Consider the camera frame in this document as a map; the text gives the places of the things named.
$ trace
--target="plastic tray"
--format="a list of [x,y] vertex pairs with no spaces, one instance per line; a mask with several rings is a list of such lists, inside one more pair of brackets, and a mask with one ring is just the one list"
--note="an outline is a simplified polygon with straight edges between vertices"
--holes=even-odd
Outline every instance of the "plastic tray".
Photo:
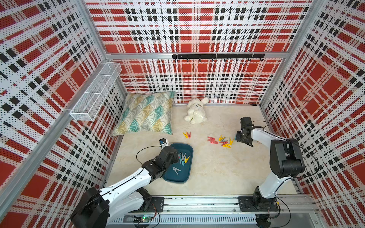
[[[188,162],[184,164],[184,166],[178,162],[175,164],[170,165],[169,169],[166,171],[166,173],[163,175],[163,179],[165,181],[173,182],[173,183],[185,183],[190,176],[190,169],[191,164],[193,162],[193,148],[190,145],[183,144],[183,143],[173,143],[170,146],[177,149],[177,153],[186,153],[186,157],[189,158]],[[175,173],[175,171],[172,169],[172,167],[176,167],[180,169],[181,171],[177,171],[179,175]]]

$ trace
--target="pillow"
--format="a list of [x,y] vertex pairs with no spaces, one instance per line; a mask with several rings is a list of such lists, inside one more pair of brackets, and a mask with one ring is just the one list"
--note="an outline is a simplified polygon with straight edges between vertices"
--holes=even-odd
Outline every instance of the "pillow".
[[171,108],[175,94],[175,91],[153,94],[128,93],[122,116],[112,136],[138,131],[172,135]]

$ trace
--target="plaid wall panel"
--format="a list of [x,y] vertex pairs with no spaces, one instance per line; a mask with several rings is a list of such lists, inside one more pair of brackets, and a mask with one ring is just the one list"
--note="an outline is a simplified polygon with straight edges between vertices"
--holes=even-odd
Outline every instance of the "plaid wall panel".
[[263,107],[277,134],[319,160],[299,181],[330,227],[365,224],[364,28],[364,2],[326,1]]
[[[0,1],[0,188],[101,62],[73,0]],[[97,120],[71,121],[0,227],[61,227],[82,193],[101,187],[122,99]]]
[[100,59],[73,1],[0,1],[0,189]]
[[128,92],[176,91],[174,103],[209,97],[212,103],[258,104],[281,59],[116,60]]
[[287,51],[312,1],[85,0],[109,53]]
[[71,121],[0,227],[63,227],[82,194],[104,184],[117,139],[110,133],[122,108],[122,95],[114,85],[96,120]]

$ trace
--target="white wire basket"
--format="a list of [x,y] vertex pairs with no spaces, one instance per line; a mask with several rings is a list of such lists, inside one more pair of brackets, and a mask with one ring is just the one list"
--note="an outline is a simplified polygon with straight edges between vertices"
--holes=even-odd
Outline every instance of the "white wire basket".
[[101,71],[72,109],[71,116],[75,120],[93,121],[121,71],[119,63],[104,63]]

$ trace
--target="white stuffed bunny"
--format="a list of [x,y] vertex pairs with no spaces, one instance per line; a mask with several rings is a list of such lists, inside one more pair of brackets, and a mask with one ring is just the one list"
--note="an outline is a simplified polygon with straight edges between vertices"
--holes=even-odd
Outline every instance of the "white stuffed bunny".
[[209,98],[203,98],[199,100],[197,98],[189,101],[188,103],[188,115],[184,117],[184,120],[192,124],[199,124],[201,122],[207,121],[205,116],[205,111],[203,106],[209,102]]

